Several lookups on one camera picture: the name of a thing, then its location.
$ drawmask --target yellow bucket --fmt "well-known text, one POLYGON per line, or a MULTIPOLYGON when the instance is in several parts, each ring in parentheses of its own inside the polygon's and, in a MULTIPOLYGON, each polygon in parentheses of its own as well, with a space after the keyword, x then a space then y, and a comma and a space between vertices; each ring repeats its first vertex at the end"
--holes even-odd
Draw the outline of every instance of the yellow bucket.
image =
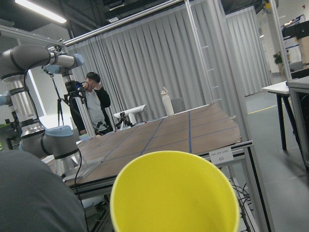
POLYGON ((212 163, 180 151, 159 151, 128 163, 112 187, 116 232, 237 232, 239 205, 212 163))

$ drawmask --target white table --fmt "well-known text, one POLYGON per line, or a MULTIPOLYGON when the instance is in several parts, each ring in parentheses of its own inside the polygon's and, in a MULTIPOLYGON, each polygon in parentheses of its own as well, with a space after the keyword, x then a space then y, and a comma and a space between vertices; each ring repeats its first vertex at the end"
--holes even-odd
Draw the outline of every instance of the white table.
POLYGON ((298 131, 296 127, 296 122, 294 118, 293 111, 291 109, 290 103, 289 103, 289 96, 290 96, 290 91, 289 87, 286 85, 286 81, 280 82, 271 86, 266 86, 262 88, 263 91, 267 91, 269 93, 275 93, 277 95, 277 105, 278 105, 278 114, 279 114, 279 124, 280 124, 280 132, 281 132, 281 143, 282 143, 282 149, 286 150, 286 140, 285 140, 285 129, 284 129, 284 120, 283 120, 283 110, 282 110, 282 101, 283 99, 286 111, 288 113, 290 122, 292 124, 293 128, 293 133, 295 134, 296 141, 298 145, 300 146, 299 143, 299 136, 298 136, 298 131))
POLYGON ((140 106, 134 107, 132 109, 128 109, 128 110, 121 111, 119 113, 115 113, 113 115, 116 118, 120 118, 120 113, 124 112, 125 116, 129 116, 130 122, 134 125, 134 124, 136 124, 135 113, 142 112, 144 110, 145 106, 146 105, 140 105, 140 106))

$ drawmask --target ceiling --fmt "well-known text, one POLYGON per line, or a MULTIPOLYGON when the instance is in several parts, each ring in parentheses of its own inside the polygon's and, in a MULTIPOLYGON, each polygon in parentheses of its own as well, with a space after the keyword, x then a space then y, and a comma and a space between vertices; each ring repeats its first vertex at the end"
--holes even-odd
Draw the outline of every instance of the ceiling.
MULTIPOLYGON (((67 19, 59 24, 68 29, 71 38, 103 27, 111 18, 123 19, 165 0, 30 0, 67 19)), ((255 6, 259 11, 262 0, 221 0, 226 14, 255 6)), ((34 13, 14 2, 1 0, 0 24, 26 31, 33 31, 54 21, 34 13)))

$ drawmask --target black table leg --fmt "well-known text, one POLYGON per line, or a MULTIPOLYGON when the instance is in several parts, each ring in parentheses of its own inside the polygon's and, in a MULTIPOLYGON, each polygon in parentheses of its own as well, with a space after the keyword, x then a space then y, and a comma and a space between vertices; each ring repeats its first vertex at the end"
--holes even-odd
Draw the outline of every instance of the black table leg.
POLYGON ((290 103, 289 103, 289 99, 288 99, 287 96, 282 96, 282 98, 283 98, 283 102, 284 102, 286 111, 288 113, 288 116, 289 116, 289 119, 290 119, 290 122, 291 122, 291 125, 292 125, 292 128, 293 128, 293 133, 294 133, 296 141, 298 143, 299 150, 301 151, 297 126, 296 126, 294 114, 292 112, 292 109, 291 109, 291 106, 290 106, 290 103))
POLYGON ((277 105, 278 105, 278 114, 279 114, 281 143, 282 143, 282 149, 284 151, 286 151, 286 140, 285 140, 285 130, 284 130, 283 110, 282 110, 281 98, 282 98, 282 95, 277 94, 277 105))

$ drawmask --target paper sign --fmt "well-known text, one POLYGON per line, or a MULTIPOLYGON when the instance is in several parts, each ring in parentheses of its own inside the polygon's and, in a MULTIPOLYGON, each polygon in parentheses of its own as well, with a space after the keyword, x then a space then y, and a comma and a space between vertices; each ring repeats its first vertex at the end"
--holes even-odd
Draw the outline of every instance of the paper sign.
POLYGON ((234 160, 232 149, 230 146, 211 151, 209 155, 213 164, 224 163, 234 160))

